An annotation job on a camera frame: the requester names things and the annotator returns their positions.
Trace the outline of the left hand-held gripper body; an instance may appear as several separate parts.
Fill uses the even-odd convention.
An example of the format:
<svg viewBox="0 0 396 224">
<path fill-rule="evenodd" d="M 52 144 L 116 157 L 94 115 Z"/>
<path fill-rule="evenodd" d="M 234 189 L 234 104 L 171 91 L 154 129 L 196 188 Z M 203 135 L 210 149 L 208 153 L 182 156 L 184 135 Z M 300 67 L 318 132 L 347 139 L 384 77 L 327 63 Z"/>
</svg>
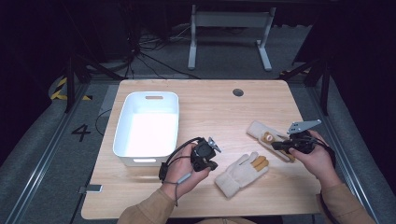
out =
<svg viewBox="0 0 396 224">
<path fill-rule="evenodd" d="M 193 164 L 208 164 L 217 152 L 220 153 L 221 149 L 212 137 L 207 140 L 199 140 L 198 145 L 191 152 L 191 162 Z"/>
</svg>

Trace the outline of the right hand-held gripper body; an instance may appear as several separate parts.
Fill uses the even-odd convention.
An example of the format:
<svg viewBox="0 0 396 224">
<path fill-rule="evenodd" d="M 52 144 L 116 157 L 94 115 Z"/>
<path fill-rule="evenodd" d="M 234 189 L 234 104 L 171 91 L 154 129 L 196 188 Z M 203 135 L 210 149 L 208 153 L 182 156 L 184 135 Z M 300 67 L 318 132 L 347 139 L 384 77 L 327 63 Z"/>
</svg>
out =
<svg viewBox="0 0 396 224">
<path fill-rule="evenodd" d="M 309 130 L 320 123 L 320 119 L 293 122 L 287 130 L 290 136 L 290 146 L 304 154 L 312 152 L 318 140 L 311 135 Z"/>
</svg>

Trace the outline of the cream and tan knit glove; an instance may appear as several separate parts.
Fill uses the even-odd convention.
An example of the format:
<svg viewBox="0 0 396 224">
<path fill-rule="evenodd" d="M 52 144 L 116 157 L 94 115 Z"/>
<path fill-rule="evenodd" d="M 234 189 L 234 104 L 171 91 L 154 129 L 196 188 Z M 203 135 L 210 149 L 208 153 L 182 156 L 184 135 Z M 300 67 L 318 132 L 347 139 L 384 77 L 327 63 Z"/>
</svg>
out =
<svg viewBox="0 0 396 224">
<path fill-rule="evenodd" d="M 240 189 L 253 183 L 269 170 L 269 161 L 258 152 L 244 154 L 215 178 L 215 183 L 226 198 L 232 198 Z"/>
<path fill-rule="evenodd" d="M 247 134 L 257 139 L 264 148 L 269 150 L 283 162 L 295 162 L 295 158 L 292 155 L 287 154 L 283 150 L 275 150 L 272 147 L 274 142 L 283 142 L 287 140 L 288 136 L 286 134 L 280 133 L 257 120 L 251 122 L 250 126 L 247 128 Z"/>
</svg>

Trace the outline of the white plastic storage bin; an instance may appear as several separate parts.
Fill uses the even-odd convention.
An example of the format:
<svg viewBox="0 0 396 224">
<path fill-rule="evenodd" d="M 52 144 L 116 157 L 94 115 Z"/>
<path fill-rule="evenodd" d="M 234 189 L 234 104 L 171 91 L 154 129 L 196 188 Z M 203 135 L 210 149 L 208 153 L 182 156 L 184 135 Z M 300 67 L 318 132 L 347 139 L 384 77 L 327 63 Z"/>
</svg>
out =
<svg viewBox="0 0 396 224">
<path fill-rule="evenodd" d="M 175 93 L 132 92 L 120 112 L 113 152 L 126 166 L 160 166 L 176 149 L 178 123 Z"/>
</svg>

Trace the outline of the person's left hand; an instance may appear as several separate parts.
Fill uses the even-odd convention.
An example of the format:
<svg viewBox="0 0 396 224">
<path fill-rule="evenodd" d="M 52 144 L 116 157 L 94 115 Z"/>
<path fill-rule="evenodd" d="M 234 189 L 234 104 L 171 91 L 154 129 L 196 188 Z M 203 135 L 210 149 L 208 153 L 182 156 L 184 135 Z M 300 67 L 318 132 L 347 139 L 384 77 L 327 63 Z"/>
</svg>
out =
<svg viewBox="0 0 396 224">
<path fill-rule="evenodd" d="M 183 147 L 173 158 L 168 168 L 166 178 L 160 187 L 169 197 L 177 201 L 184 194 L 193 190 L 202 180 L 208 177 L 209 168 L 195 172 L 191 166 L 191 152 L 196 147 L 194 143 Z"/>
</svg>

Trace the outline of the person's right hand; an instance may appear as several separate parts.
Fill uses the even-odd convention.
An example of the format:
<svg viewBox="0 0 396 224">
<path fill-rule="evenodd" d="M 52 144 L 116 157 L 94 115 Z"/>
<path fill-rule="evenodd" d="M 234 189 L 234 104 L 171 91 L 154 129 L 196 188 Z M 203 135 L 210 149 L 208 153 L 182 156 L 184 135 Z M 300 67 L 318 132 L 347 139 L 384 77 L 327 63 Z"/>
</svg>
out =
<svg viewBox="0 0 396 224">
<path fill-rule="evenodd" d="M 322 189 L 340 185 L 342 181 L 332 165 L 332 158 L 329 152 L 325 148 L 328 144 L 318 132 L 312 130 L 309 130 L 309 132 L 319 141 L 319 144 L 315 145 L 313 151 L 310 154 L 304 154 L 295 148 L 291 148 L 290 154 L 299 160 L 318 179 Z"/>
</svg>

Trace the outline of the black metal stand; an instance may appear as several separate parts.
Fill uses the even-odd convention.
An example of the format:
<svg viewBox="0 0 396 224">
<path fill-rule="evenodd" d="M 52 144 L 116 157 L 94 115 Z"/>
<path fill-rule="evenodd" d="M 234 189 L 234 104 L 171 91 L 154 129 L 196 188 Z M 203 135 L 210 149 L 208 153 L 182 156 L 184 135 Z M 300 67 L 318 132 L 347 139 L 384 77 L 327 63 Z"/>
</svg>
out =
<svg viewBox="0 0 396 224">
<path fill-rule="evenodd" d="M 87 66 L 93 67 L 101 74 L 114 80 L 124 80 L 124 77 L 117 75 L 94 60 L 76 53 L 72 54 L 68 60 L 66 69 L 67 104 L 65 113 L 68 113 L 76 102 L 75 77 L 77 77 L 82 84 L 88 84 L 92 79 Z"/>
<path fill-rule="evenodd" d="M 304 63 L 291 71 L 282 71 L 279 79 L 288 80 L 292 77 L 301 74 L 305 70 L 308 73 L 303 81 L 306 87 L 315 87 L 319 81 L 321 81 L 321 89 L 319 96 L 319 105 L 325 116 L 328 115 L 328 94 L 330 88 L 330 70 L 326 60 L 315 59 L 311 62 Z"/>
</svg>

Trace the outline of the person's tan clothing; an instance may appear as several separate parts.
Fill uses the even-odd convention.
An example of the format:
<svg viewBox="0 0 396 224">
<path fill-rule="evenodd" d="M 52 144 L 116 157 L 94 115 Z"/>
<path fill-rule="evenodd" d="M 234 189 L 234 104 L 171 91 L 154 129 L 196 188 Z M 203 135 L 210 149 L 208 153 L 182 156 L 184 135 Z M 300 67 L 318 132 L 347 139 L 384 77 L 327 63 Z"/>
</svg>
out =
<svg viewBox="0 0 396 224">
<path fill-rule="evenodd" d="M 205 218 L 195 224 L 257 224 L 242 217 L 211 217 Z"/>
</svg>

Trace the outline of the metal floor rail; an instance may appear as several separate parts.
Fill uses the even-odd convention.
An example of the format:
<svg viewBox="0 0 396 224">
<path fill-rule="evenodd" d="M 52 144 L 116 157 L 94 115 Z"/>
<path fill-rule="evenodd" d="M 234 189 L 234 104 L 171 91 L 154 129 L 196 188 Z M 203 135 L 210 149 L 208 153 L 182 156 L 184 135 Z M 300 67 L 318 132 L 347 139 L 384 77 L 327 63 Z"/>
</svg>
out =
<svg viewBox="0 0 396 224">
<path fill-rule="evenodd" d="M 32 124 L 0 167 L 0 224 L 20 224 L 58 150 L 81 97 L 89 88 L 78 84 L 77 101 L 65 113 L 66 103 L 52 103 Z"/>
<path fill-rule="evenodd" d="M 346 184 L 348 185 L 351 192 L 358 198 L 360 203 L 365 207 L 368 214 L 374 219 L 375 222 L 377 222 L 378 219 L 376 217 L 375 211 L 371 203 L 367 199 L 366 193 L 364 192 L 361 182 L 356 175 L 356 172 L 352 167 L 352 164 L 346 152 L 344 151 L 342 143 L 336 135 L 335 129 L 332 126 L 329 117 L 326 116 L 322 111 L 319 95 L 314 88 L 307 88 L 306 91 L 314 105 L 315 110 L 318 113 L 319 119 L 322 121 L 322 126 L 324 127 L 324 132 L 326 133 L 326 141 L 332 146 L 335 151 L 337 164 L 343 174 Z"/>
</svg>

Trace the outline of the small metal bracket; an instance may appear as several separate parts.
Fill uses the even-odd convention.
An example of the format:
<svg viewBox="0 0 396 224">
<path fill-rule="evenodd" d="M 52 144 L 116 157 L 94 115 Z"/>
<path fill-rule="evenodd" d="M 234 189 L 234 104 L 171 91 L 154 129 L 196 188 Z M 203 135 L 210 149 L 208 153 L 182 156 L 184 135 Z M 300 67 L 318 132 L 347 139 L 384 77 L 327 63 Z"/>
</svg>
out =
<svg viewBox="0 0 396 224">
<path fill-rule="evenodd" d="M 87 186 L 82 186 L 78 189 L 79 194 L 86 194 L 89 192 L 94 192 L 94 193 L 99 193 L 102 191 L 103 186 L 102 185 L 87 185 Z"/>
</svg>

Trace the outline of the white metal desk frame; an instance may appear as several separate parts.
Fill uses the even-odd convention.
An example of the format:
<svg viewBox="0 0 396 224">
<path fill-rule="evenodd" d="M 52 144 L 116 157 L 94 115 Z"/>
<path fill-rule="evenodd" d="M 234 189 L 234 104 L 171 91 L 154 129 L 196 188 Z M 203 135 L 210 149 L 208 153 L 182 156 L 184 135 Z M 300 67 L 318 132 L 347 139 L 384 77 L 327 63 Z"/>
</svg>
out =
<svg viewBox="0 0 396 224">
<path fill-rule="evenodd" d="M 262 28 L 263 34 L 256 41 L 256 47 L 261 56 L 265 71 L 271 71 L 266 42 L 275 18 L 276 8 L 271 7 L 265 12 L 233 12 L 233 11 L 202 11 L 196 5 L 191 7 L 191 44 L 188 59 L 188 68 L 195 69 L 197 54 L 197 27 L 236 27 L 236 28 Z"/>
</svg>

